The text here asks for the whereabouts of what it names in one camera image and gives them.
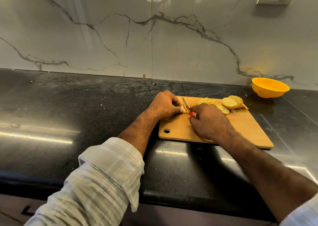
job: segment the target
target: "wooden cutting board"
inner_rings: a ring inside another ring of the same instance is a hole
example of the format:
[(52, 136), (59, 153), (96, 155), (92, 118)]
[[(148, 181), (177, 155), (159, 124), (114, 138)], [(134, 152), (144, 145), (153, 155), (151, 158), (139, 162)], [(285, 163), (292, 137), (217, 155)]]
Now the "wooden cutting board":
[[(177, 97), (182, 103), (182, 96)], [(191, 107), (196, 105), (201, 98), (184, 96), (184, 99)], [(222, 104), (222, 100), (217, 99), (217, 103)], [(234, 129), (253, 144), (260, 148), (266, 149), (271, 149), (274, 147), (271, 140), (248, 110), (239, 109), (236, 110), (236, 113), (229, 113), (226, 117), (229, 119)], [(214, 143), (210, 140), (202, 140), (194, 133), (189, 121), (189, 115), (186, 114), (176, 115), (170, 120), (161, 120), (159, 126), (159, 138), (168, 140)]]

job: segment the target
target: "bowl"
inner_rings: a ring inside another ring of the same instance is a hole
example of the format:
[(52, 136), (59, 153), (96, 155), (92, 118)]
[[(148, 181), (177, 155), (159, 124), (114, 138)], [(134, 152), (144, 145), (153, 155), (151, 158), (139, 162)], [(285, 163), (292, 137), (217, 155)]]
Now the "bowl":
[(262, 98), (276, 98), (289, 91), (290, 87), (275, 79), (254, 78), (252, 89)]

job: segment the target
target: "black countertop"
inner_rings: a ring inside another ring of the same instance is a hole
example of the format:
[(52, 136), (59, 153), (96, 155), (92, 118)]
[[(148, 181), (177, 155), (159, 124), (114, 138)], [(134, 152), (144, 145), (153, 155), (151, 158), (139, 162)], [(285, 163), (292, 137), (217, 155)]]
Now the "black countertop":
[[(46, 200), (86, 148), (117, 136), (159, 91), (241, 96), (275, 147), (267, 151), (316, 181), (317, 91), (262, 99), (247, 86), (0, 69), (0, 194)], [(222, 148), (160, 140), (144, 156), (140, 202), (274, 221)]]

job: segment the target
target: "sleeve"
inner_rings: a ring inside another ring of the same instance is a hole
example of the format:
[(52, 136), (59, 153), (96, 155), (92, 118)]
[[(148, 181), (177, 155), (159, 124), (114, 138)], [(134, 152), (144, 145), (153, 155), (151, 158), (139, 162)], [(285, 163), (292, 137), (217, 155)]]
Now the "sleeve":
[(129, 203), (137, 210), (144, 161), (130, 143), (110, 138), (83, 152), (79, 164), (26, 226), (119, 225)]
[(317, 226), (318, 225), (318, 194), (291, 212), (280, 226)]

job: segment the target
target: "person's left hand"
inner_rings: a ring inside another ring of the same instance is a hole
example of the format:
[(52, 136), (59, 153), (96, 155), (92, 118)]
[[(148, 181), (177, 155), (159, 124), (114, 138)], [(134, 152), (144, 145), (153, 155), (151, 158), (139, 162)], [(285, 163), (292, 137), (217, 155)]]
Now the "person's left hand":
[(159, 92), (153, 102), (149, 106), (149, 110), (158, 119), (169, 119), (175, 114), (180, 114), (183, 112), (181, 103), (178, 98), (166, 90), (164, 92)]

